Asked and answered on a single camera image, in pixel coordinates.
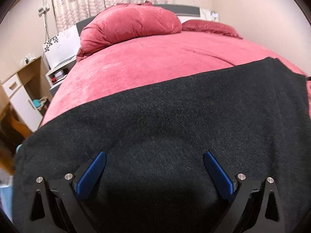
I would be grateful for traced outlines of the pink bed blanket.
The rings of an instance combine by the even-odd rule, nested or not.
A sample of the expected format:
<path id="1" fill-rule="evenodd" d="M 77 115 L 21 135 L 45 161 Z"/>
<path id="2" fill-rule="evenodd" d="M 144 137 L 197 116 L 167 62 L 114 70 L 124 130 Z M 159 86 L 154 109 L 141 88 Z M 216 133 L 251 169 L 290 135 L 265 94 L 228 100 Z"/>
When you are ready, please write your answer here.
<path id="1" fill-rule="evenodd" d="M 42 124 L 79 105 L 124 90 L 246 64 L 276 54 L 248 40 L 182 32 L 132 39 L 76 63 Z"/>

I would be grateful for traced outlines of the flat pink pillow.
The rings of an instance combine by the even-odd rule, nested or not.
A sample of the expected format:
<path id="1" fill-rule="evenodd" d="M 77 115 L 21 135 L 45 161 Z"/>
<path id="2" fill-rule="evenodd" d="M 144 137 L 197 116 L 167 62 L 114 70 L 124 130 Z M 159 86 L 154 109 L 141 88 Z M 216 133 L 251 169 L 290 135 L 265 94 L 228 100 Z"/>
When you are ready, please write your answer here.
<path id="1" fill-rule="evenodd" d="M 188 20 L 182 23 L 182 30 L 188 32 L 213 33 L 243 39 L 243 37 L 232 26 L 214 21 L 198 19 Z"/>

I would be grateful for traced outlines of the grey white headboard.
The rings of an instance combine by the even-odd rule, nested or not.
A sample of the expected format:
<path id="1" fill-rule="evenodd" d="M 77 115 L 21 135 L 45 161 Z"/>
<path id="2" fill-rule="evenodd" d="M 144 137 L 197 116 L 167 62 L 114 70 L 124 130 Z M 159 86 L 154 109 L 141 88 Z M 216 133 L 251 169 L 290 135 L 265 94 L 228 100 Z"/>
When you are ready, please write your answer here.
<path id="1" fill-rule="evenodd" d="M 195 19 L 202 19 L 205 21 L 219 22 L 219 15 L 215 10 L 201 9 L 196 6 L 177 5 L 177 4 L 155 4 L 156 7 L 174 12 L 178 17 L 182 17 L 180 21 L 183 23 L 186 19 L 184 17 L 194 17 Z"/>

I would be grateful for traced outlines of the black knit garment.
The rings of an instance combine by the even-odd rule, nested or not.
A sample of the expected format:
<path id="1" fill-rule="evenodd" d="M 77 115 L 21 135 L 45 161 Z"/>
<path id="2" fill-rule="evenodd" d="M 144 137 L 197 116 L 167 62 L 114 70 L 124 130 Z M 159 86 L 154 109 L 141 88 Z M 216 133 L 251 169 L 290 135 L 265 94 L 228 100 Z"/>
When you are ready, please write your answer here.
<path id="1" fill-rule="evenodd" d="M 213 150 L 250 179 L 272 177 L 287 232 L 310 212 L 310 115 L 303 75 L 279 60 L 122 91 L 52 119 L 23 142 L 13 223 L 24 229 L 39 176 L 62 178 L 107 154 L 83 203 L 99 232 L 208 232 L 225 212 L 203 155 Z"/>

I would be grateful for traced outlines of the white bedside table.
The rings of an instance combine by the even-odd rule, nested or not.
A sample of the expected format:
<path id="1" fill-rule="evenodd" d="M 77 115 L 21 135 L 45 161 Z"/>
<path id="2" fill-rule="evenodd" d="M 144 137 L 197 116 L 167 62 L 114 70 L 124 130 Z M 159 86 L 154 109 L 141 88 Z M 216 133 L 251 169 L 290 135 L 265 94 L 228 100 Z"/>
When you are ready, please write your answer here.
<path id="1" fill-rule="evenodd" d="M 51 86 L 52 96 L 75 65 L 79 48 L 80 37 L 76 25 L 58 33 L 43 44 L 44 57 L 50 68 L 45 77 Z"/>

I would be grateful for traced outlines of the large pink pillow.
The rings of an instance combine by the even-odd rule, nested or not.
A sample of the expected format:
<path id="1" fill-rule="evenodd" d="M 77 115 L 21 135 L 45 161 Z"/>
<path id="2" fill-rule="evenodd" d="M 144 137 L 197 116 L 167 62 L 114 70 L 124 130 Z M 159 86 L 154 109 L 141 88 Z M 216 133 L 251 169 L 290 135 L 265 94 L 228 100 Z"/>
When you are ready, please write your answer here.
<path id="1" fill-rule="evenodd" d="M 149 2 L 114 5 L 83 28 L 76 61 L 134 38 L 176 34 L 181 30 L 182 24 L 174 12 Z"/>

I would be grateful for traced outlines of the wooden white desk cabinet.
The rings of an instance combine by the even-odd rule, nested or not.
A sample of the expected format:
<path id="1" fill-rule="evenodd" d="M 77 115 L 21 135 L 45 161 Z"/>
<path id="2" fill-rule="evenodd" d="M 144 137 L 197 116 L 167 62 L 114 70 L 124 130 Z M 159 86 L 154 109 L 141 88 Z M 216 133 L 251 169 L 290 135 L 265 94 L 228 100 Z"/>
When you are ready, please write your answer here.
<path id="1" fill-rule="evenodd" d="M 47 97 L 52 100 L 50 85 L 45 74 L 47 68 L 42 57 L 37 57 L 7 80 L 1 82 L 6 97 L 18 116 L 18 120 L 34 133 L 39 128 L 46 110 L 39 110 L 33 101 Z"/>

